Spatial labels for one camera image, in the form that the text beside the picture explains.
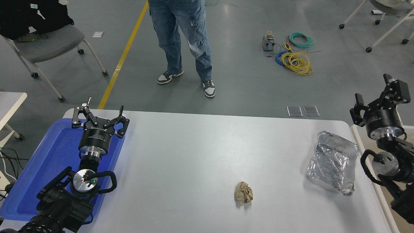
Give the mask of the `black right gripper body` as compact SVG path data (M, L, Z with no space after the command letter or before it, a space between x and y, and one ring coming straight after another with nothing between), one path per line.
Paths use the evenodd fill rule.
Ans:
M398 134L405 131L395 108L365 112L364 123L369 134L380 128L389 128L389 130L397 131Z

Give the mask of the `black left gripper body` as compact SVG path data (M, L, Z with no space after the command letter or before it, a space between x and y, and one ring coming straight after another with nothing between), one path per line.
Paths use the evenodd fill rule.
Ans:
M79 151L86 151L91 147L98 147L101 151L108 151L114 126L107 129L83 125L84 132L79 143Z

